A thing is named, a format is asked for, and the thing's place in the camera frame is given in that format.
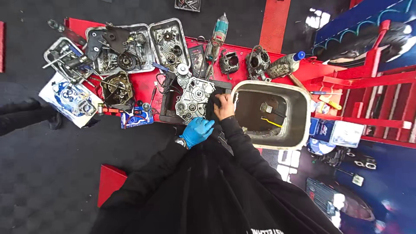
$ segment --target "dirty liquid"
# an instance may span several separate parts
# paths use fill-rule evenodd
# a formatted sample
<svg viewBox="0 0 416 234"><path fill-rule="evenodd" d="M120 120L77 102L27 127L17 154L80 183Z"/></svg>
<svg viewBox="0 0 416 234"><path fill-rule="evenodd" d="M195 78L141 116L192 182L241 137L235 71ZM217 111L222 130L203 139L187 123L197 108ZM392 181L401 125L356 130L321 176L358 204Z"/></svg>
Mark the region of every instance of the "dirty liquid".
<svg viewBox="0 0 416 234"><path fill-rule="evenodd" d="M235 109L235 118L241 127L246 127L248 131L264 132L277 129L279 127L262 120L264 116L272 122L277 122L276 114L261 112L261 104L267 102L275 110L279 100L283 98L278 95L272 95L260 92L239 91L238 102Z"/></svg>

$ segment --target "yellow screwdriver handle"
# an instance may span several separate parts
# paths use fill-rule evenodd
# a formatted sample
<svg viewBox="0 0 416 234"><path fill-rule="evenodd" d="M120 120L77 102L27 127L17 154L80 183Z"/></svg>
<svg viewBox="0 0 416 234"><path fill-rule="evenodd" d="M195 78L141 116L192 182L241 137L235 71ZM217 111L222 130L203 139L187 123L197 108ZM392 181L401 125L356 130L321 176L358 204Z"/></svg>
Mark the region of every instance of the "yellow screwdriver handle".
<svg viewBox="0 0 416 234"><path fill-rule="evenodd" d="M336 110L341 110L342 106L340 106L338 103L331 101L329 98L324 97L323 95L319 96L319 100L327 103L328 105L330 105L331 107L333 107Z"/></svg>

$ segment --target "parts washer tub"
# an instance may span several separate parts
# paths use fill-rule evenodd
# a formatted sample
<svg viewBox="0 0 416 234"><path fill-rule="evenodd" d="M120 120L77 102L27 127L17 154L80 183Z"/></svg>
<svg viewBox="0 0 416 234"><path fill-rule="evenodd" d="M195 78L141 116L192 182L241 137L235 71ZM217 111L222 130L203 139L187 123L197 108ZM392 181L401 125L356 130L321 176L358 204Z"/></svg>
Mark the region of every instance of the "parts washer tub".
<svg viewBox="0 0 416 234"><path fill-rule="evenodd" d="M309 137L311 109L311 98L308 92L293 85L259 80L245 80L238 83L231 92L234 106L237 106L235 103L236 94L239 91L279 95L287 103L287 117L278 135L256 136L248 134L251 137L254 147L275 150L297 150L306 143Z"/></svg>

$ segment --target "person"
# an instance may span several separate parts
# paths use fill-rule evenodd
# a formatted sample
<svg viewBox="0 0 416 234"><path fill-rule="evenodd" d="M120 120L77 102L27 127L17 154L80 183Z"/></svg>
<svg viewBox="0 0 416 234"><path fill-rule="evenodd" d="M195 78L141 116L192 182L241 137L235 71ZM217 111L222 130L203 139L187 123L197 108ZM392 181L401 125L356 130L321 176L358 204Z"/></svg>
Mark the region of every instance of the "person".
<svg viewBox="0 0 416 234"><path fill-rule="evenodd" d="M59 129L62 123L59 112L51 106L42 107L34 98L6 104L0 107L0 136L45 120L52 130Z"/></svg>
<svg viewBox="0 0 416 234"><path fill-rule="evenodd" d="M92 234L340 234L299 187L281 180L216 95L233 155L213 137L213 121L193 119L101 206Z"/></svg>

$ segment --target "wristwatch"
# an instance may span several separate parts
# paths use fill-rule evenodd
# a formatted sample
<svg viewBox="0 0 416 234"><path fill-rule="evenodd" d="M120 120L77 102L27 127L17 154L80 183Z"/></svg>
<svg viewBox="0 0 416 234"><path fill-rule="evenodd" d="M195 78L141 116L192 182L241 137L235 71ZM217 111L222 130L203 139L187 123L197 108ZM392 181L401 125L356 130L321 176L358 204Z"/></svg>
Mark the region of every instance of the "wristwatch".
<svg viewBox="0 0 416 234"><path fill-rule="evenodd" d="M178 138L175 140L176 143L180 144L181 146L185 147L186 149L189 149L188 146L186 145L186 141L183 138Z"/></svg>

